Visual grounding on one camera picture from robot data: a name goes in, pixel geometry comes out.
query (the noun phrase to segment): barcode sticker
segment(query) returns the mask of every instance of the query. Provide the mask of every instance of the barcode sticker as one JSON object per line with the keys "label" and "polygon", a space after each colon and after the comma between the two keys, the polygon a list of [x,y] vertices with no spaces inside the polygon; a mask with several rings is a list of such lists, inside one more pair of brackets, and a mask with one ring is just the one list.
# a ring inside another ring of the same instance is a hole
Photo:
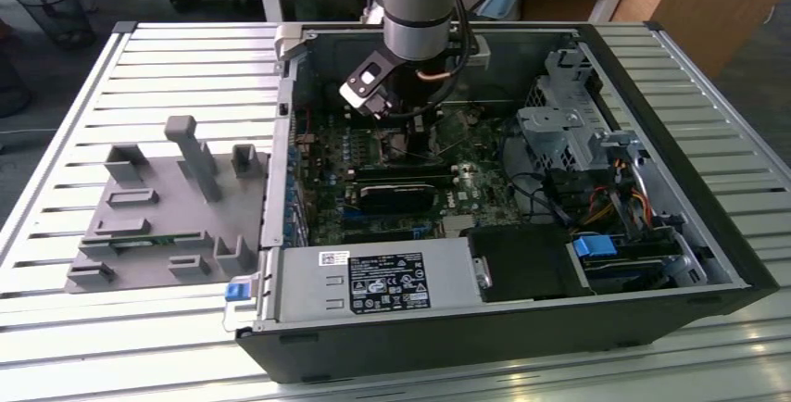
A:
{"label": "barcode sticker", "polygon": [[348,264],[348,251],[324,251],[319,253],[319,266],[341,266]]}

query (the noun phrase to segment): slotted metal surface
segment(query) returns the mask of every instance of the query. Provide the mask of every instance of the slotted metal surface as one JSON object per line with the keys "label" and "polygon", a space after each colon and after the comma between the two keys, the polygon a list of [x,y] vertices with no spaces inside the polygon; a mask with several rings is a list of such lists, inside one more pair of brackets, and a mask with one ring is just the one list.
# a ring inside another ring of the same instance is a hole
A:
{"label": "slotted metal surface", "polygon": [[[599,30],[780,282],[779,293],[646,347],[336,383],[272,383],[223,329],[221,284],[95,295],[59,291],[108,178],[99,163],[109,144],[144,141],[147,156],[173,155],[161,125],[171,114],[191,113],[215,153],[239,142],[271,147],[273,26],[141,24],[131,35],[112,35],[0,235],[8,241],[0,400],[610,402],[774,399],[788,391],[787,168],[670,43],[638,25]],[[630,128],[622,105],[607,100]]]}

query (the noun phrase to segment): desk leg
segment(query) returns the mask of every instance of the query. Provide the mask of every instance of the desk leg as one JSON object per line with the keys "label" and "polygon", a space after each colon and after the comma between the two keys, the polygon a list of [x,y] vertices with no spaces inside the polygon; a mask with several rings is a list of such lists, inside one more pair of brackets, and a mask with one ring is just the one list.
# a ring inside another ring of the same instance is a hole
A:
{"label": "desk leg", "polygon": [[619,2],[620,0],[598,0],[588,20],[591,22],[610,22]]}
{"label": "desk leg", "polygon": [[283,22],[283,7],[280,0],[261,0],[263,13],[267,15],[267,22]]}

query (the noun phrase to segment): warning label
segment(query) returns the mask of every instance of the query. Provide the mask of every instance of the warning label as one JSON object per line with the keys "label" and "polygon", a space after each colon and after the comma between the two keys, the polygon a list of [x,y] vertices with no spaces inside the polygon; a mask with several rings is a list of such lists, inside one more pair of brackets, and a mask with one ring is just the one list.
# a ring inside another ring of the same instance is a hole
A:
{"label": "warning label", "polygon": [[355,314],[431,308],[423,253],[348,258],[348,292]]}

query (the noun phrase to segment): green circuit board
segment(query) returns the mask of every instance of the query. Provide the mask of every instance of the green circuit board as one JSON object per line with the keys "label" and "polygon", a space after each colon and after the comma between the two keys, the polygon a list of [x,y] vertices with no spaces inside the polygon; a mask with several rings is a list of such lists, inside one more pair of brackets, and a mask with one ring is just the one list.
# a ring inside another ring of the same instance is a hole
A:
{"label": "green circuit board", "polygon": [[[443,238],[443,218],[453,216],[471,216],[476,226],[518,223],[522,212],[496,157],[500,124],[502,119],[482,119],[474,105],[444,106],[429,127],[429,150],[400,154],[383,144],[399,138],[400,129],[352,128],[340,115],[313,118],[312,132],[296,137],[311,245],[364,243],[369,237],[385,241],[389,235]],[[356,207],[359,185],[348,172],[392,167],[403,162],[395,159],[400,155],[419,165],[447,166],[447,185],[437,187],[429,211],[371,218]]]}

